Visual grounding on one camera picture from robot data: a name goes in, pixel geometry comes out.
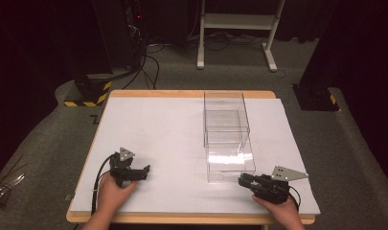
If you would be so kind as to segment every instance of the metal bracket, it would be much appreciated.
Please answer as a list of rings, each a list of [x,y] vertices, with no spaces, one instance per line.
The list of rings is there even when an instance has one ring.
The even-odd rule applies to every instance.
[[[294,171],[282,166],[276,166],[271,174],[272,179],[280,181],[291,181],[308,177],[309,175],[307,173]]]
[[[120,148],[119,154],[120,154],[120,161],[126,161],[127,159],[136,155],[132,151],[129,151],[125,148]]]

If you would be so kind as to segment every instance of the hand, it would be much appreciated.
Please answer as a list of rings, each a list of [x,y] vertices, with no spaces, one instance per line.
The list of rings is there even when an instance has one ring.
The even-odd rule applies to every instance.
[[[115,178],[106,173],[102,176],[98,190],[98,208],[82,227],[86,229],[108,229],[113,216],[136,189],[138,181],[132,181],[124,189],[116,184]]]
[[[254,201],[265,207],[271,216],[277,220],[286,230],[304,230],[305,227],[296,210],[295,200],[288,197],[282,204],[273,204],[253,195]]]
[[[115,178],[110,173],[104,174],[99,183],[97,212],[114,215],[136,189],[137,184],[138,181],[132,181],[122,189],[116,184]]]

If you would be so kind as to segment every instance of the white metal frame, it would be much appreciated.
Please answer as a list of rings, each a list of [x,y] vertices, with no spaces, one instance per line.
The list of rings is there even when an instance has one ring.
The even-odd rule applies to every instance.
[[[205,28],[266,30],[270,31],[270,33],[267,43],[262,44],[262,50],[265,53],[270,71],[276,72],[277,65],[275,64],[274,57],[271,54],[271,45],[272,41],[274,40],[274,35],[277,31],[278,23],[280,22],[284,3],[285,0],[280,0],[278,9],[274,15],[225,14],[206,13],[205,0],[202,0],[199,47],[197,52],[197,68],[203,69],[205,67]]]

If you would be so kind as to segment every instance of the white tabletop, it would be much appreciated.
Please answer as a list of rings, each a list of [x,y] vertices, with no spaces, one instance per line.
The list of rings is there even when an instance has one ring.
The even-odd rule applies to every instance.
[[[281,100],[245,98],[245,105],[255,174],[271,174],[276,165],[307,173]],[[120,148],[136,154],[132,169],[151,165],[147,180],[139,183],[120,213],[268,215],[252,200],[252,192],[237,182],[208,183],[203,98],[113,96],[106,104],[68,213],[90,212],[99,167]],[[289,185],[301,195],[301,215],[320,214],[307,179]]]

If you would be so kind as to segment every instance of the clear plastic box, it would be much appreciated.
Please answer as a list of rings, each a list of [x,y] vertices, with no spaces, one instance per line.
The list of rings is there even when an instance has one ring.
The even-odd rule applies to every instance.
[[[238,181],[241,173],[254,173],[249,134],[242,93],[205,92],[204,146],[209,182]]]

